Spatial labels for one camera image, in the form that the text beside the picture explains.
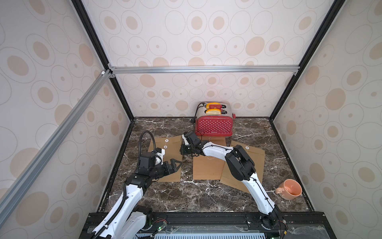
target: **brown paper envelope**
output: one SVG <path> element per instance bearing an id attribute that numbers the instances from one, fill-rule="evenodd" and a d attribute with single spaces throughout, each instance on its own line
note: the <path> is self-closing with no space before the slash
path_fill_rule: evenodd
<path id="1" fill-rule="evenodd" d="M 203 137 L 203 140 L 226 146 L 225 137 Z M 211 156 L 198 156 L 193 158 L 194 180 L 220 180 L 224 168 L 224 160 Z"/>
<path id="2" fill-rule="evenodd" d="M 241 145 L 247 151 L 248 155 L 251 157 L 251 159 L 255 163 L 255 170 L 256 170 L 257 176 L 260 182 L 262 183 L 262 177 L 264 173 L 265 151 L 262 149 L 245 145 L 243 143 L 239 143 L 232 140 L 231 146 L 234 147 L 236 145 Z M 239 180 L 237 180 L 236 178 L 232 176 L 227 163 L 225 163 L 224 165 L 220 182 L 222 184 L 231 186 L 235 189 L 239 189 L 243 192 L 249 193 L 247 187 L 242 182 L 240 182 Z"/>
<path id="3" fill-rule="evenodd" d="M 165 150 L 165 156 L 163 161 L 168 161 L 170 164 L 170 159 L 175 159 L 178 161 L 182 161 L 182 155 L 180 154 L 180 146 L 182 144 L 182 136 L 174 136 L 174 137 L 168 137 L 168 138 L 155 138 L 155 146 L 157 148 L 162 148 Z M 154 149 L 152 141 L 150 142 L 149 146 L 149 152 L 151 152 Z M 159 179 L 158 182 L 180 182 L 180 173 L 181 168 L 170 175 L 164 176 L 163 178 Z"/>

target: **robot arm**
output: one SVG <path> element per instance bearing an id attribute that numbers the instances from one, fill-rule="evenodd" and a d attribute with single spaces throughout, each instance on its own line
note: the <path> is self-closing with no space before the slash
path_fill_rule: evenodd
<path id="1" fill-rule="evenodd" d="M 201 141 L 194 132 L 182 135 L 184 144 L 181 154 L 213 156 L 227 162 L 232 175 L 243 182 L 255 200 L 262 215 L 262 223 L 266 228 L 273 228 L 279 221 L 280 210 L 270 199 L 261 185 L 254 168 L 254 162 L 241 145 L 226 147 L 208 141 Z"/>
<path id="2" fill-rule="evenodd" d="M 154 144 L 153 152 L 141 152 L 141 140 L 145 133 L 149 133 L 152 137 Z M 138 148 L 139 156 L 136 170 L 124 182 L 123 194 L 119 197 L 111 211 L 94 228 L 92 239 L 133 238 L 146 225 L 147 221 L 147 212 L 141 212 L 137 208 L 134 210 L 134 207 L 152 184 L 152 180 L 175 173 L 182 165 L 182 162 L 175 159 L 171 159 L 170 164 L 167 161 L 163 162 L 165 150 L 155 148 L 154 137 L 149 131 L 144 131 L 141 134 Z"/>

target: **dark marble surface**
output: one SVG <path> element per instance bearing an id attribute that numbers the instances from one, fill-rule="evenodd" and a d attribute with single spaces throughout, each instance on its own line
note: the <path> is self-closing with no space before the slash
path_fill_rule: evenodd
<path id="1" fill-rule="evenodd" d="M 133 127 L 124 157 L 114 181 L 105 211 L 110 211 L 122 193 L 122 183 L 135 170 L 138 156 L 138 138 L 143 130 L 155 137 L 181 135 L 194 130 L 190 118 L 138 118 Z M 147 150 L 150 139 L 146 134 L 142 149 Z M 285 179 L 294 179 L 293 173 L 281 150 L 267 119 L 236 118 L 233 135 L 226 138 L 265 150 L 263 187 L 281 211 L 308 211 L 303 196 L 284 200 L 274 189 Z M 247 212 L 258 211 L 255 201 L 248 193 L 221 184 L 218 180 L 193 180 L 193 158 L 183 156 L 181 182 L 154 182 L 139 205 L 150 206 L 155 212 Z"/>

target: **black cable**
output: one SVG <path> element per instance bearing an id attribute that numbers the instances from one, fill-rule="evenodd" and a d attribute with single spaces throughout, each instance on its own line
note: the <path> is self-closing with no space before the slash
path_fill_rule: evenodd
<path id="1" fill-rule="evenodd" d="M 205 148 L 208 148 L 208 147 L 219 147 L 219 148 L 223 148 L 223 149 L 225 149 L 225 150 L 230 150 L 230 149 L 228 149 L 228 148 L 224 148 L 224 147 L 222 147 L 222 146 L 220 146 L 220 145 L 209 145 L 209 146 L 206 146 L 206 147 L 202 148 L 202 150 L 205 149 Z"/>
<path id="2" fill-rule="evenodd" d="M 156 145 L 155 145 L 155 139 L 154 139 L 154 136 L 152 135 L 152 133 L 151 133 L 150 131 L 145 130 L 145 131 L 143 131 L 143 132 L 141 133 L 141 135 L 140 135 L 140 137 L 139 137 L 139 141 L 138 141 L 138 158 L 139 158 L 139 157 L 141 156 L 141 154 L 142 154 L 142 138 L 143 138 L 143 135 L 144 135 L 145 133 L 148 133 L 148 134 L 151 136 L 152 143 L 153 143 L 153 145 L 154 145 L 154 150 L 153 150 L 153 152 L 154 152 L 154 153 L 157 153 L 157 147 L 156 147 Z"/>
<path id="3" fill-rule="evenodd" d="M 155 157 L 156 157 L 156 158 L 159 158 L 159 159 L 160 159 L 160 164 L 162 164 L 163 159 L 161 159 L 159 155 L 155 155 Z"/>
<path id="4" fill-rule="evenodd" d="M 198 110 L 199 108 L 201 108 L 201 107 L 204 107 L 204 106 L 200 106 L 200 107 L 199 107 L 200 104 L 203 104 L 203 102 L 200 102 L 200 103 L 197 105 L 197 107 L 196 107 L 195 115 L 194 115 L 194 118 L 193 118 L 193 120 L 192 120 L 192 123 L 193 123 L 193 124 L 196 122 L 196 119 L 195 119 L 195 118 L 196 118 L 197 110 Z"/>
<path id="5" fill-rule="evenodd" d="M 102 232 L 110 226 L 110 224 L 113 222 L 114 218 L 118 215 L 118 213 L 121 211 L 123 205 L 125 204 L 125 201 L 126 199 L 128 199 L 129 197 L 127 196 L 127 192 L 126 192 L 126 182 L 123 182 L 123 197 L 122 197 L 122 201 L 120 203 L 120 205 L 118 206 L 117 210 L 114 212 L 114 214 L 110 217 L 110 219 L 104 224 L 103 227 L 101 227 L 101 229 L 94 235 L 92 236 L 91 239 L 96 239 L 98 238 Z"/>
<path id="6" fill-rule="evenodd" d="M 144 237 L 139 237 L 139 239 L 152 239 L 152 238 L 154 238 L 154 236 L 158 233 L 158 232 L 160 232 L 163 228 L 161 228 L 160 230 L 159 230 L 159 228 L 155 231 L 155 232 L 153 232 L 151 235 L 149 235 L 149 236 L 144 236 Z"/>
<path id="7" fill-rule="evenodd" d="M 274 207 L 272 207 L 272 204 L 269 202 L 269 200 L 268 200 L 268 197 L 267 196 L 265 196 L 265 194 L 264 194 L 264 192 L 261 190 L 261 187 L 260 187 L 260 185 L 259 185 L 259 183 L 257 182 L 257 180 L 256 179 L 254 179 L 253 177 L 250 177 L 250 178 L 252 178 L 255 182 L 256 182 L 256 184 L 257 184 L 257 186 L 260 188 L 260 191 L 262 192 L 262 194 L 264 195 L 264 197 L 265 197 L 265 200 L 269 203 L 269 205 L 270 205 L 270 207 L 272 208 L 272 210 L 274 210 L 275 208 Z M 283 239 L 284 238 L 284 236 L 282 235 L 282 229 L 281 229 L 281 223 L 280 223 L 280 218 L 278 217 L 278 215 L 276 214 L 276 216 L 277 216 L 277 219 L 278 219 L 278 226 L 280 227 L 280 238 L 281 239 Z"/>
<path id="8" fill-rule="evenodd" d="M 200 134 L 200 140 L 203 140 L 203 135 L 205 134 L 205 132 L 203 132 L 203 134 L 202 134 L 202 132 L 200 132 L 200 131 L 197 130 L 197 129 L 195 129 L 195 131 L 198 131 L 198 132 L 199 132 L 199 134 Z"/>

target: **wallpaper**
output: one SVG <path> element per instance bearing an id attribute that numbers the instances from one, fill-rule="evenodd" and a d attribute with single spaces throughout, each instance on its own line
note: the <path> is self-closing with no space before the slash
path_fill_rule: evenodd
<path id="1" fill-rule="evenodd" d="M 83 0 L 114 66 L 299 64 L 332 0 Z"/>
<path id="2" fill-rule="evenodd" d="M 134 116 L 190 117 L 200 102 L 229 103 L 236 116 L 270 116 L 292 72 L 118 74 Z"/>
<path id="3" fill-rule="evenodd" d="M 275 120 L 338 239 L 382 235 L 382 1 L 348 1 Z"/>
<path id="4" fill-rule="evenodd" d="M 69 2 L 0 1 L 0 198 L 100 68 Z"/>
<path id="5" fill-rule="evenodd" d="M 109 81 L 0 229 L 1 239 L 77 239 L 97 210 L 129 124 Z"/>

